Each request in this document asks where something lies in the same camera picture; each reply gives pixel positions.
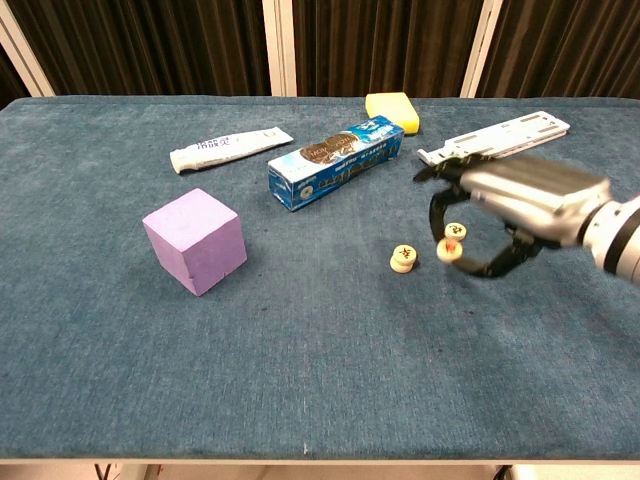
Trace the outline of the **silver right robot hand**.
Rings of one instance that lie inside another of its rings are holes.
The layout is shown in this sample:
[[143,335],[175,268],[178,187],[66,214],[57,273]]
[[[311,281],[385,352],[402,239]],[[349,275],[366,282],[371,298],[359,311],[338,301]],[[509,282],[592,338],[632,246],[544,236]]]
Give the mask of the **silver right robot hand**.
[[424,166],[413,181],[431,179],[449,184],[430,201],[435,241],[445,238],[448,207],[466,201],[501,219],[512,238],[487,262],[466,255],[452,262],[458,270],[479,278],[504,277],[543,248],[580,246],[596,213],[613,201],[607,178],[531,154],[452,157]]

